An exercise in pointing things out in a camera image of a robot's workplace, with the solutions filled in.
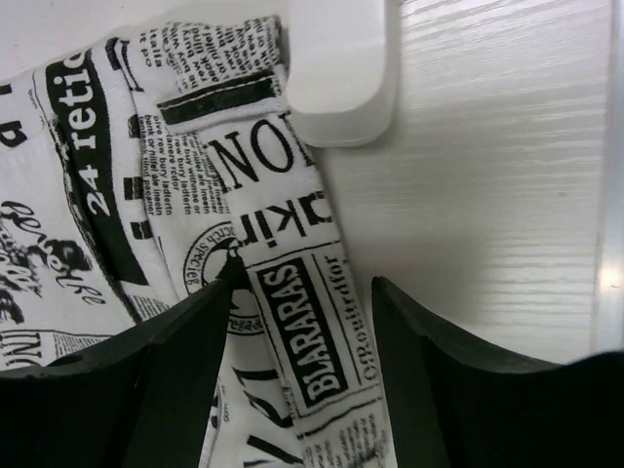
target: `black object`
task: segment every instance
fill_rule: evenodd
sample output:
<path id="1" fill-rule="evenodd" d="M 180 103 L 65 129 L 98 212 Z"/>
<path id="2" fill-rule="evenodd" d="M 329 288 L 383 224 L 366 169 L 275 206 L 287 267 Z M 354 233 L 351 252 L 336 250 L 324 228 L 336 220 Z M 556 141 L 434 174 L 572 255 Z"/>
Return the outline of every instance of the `black object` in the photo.
<path id="1" fill-rule="evenodd" d="M 0 373 L 3 468 L 197 468 L 229 317 L 216 282 L 48 367 Z"/>
<path id="2" fill-rule="evenodd" d="M 399 468 L 624 466 L 622 353 L 528 358 L 383 278 L 372 309 Z"/>

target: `black and white fabric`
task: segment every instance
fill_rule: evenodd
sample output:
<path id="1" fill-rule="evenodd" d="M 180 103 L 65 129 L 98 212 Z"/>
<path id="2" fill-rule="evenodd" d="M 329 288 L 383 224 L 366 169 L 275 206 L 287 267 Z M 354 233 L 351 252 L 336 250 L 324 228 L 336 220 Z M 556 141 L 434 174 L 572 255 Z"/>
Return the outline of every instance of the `black and white fabric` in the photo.
<path id="1" fill-rule="evenodd" d="M 0 364 L 45 364 L 225 279 L 200 465 L 394 466 L 371 326 L 291 126 L 280 34 L 276 18 L 172 22 L 0 87 L 0 342 L 38 340 Z"/>

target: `white wooden surface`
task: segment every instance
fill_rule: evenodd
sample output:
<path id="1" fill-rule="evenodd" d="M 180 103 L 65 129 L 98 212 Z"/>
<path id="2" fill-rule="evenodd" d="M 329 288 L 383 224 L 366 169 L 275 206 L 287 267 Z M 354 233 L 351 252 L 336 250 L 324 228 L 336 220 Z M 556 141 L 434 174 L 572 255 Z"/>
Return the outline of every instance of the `white wooden surface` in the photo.
<path id="1" fill-rule="evenodd" d="M 0 0 L 0 79 L 186 3 Z M 396 125 L 322 157 L 363 294 L 385 275 L 496 343 L 587 354 L 610 1 L 403 3 Z"/>

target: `white plastic object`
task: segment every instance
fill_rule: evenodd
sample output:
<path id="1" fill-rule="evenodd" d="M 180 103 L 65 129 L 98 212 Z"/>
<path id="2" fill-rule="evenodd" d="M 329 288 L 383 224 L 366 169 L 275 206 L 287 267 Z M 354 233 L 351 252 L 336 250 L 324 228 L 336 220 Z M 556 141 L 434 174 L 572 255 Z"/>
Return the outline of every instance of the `white plastic object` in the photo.
<path id="1" fill-rule="evenodd" d="M 289 0 L 286 96 L 296 133 L 312 146 L 358 146 L 394 114 L 398 0 Z"/>

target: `black rectangle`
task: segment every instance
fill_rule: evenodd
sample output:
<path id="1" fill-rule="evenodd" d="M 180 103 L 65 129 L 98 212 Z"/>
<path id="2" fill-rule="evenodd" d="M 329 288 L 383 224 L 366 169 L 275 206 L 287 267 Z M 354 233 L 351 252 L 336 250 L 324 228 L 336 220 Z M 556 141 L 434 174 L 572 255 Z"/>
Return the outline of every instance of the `black rectangle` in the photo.
<path id="1" fill-rule="evenodd" d="M 142 241 L 145 239 L 152 239 L 154 237 L 149 221 L 131 222 L 130 225 L 133 229 L 133 236 L 135 239 Z"/>
<path id="2" fill-rule="evenodd" d="M 348 390 L 344 369 L 303 258 L 257 271 L 307 407 Z"/>
<path id="3" fill-rule="evenodd" d="M 91 50 L 46 67 L 50 104 L 64 136 L 68 165 L 105 270 L 117 281 L 147 286 L 121 222 L 113 190 L 108 104 Z"/>
<path id="4" fill-rule="evenodd" d="M 142 177 L 124 177 L 124 198 L 126 200 L 143 199 Z"/>
<path id="5" fill-rule="evenodd" d="M 175 125 L 274 96 L 272 73 L 267 70 L 162 102 L 158 108 L 165 122 Z"/>

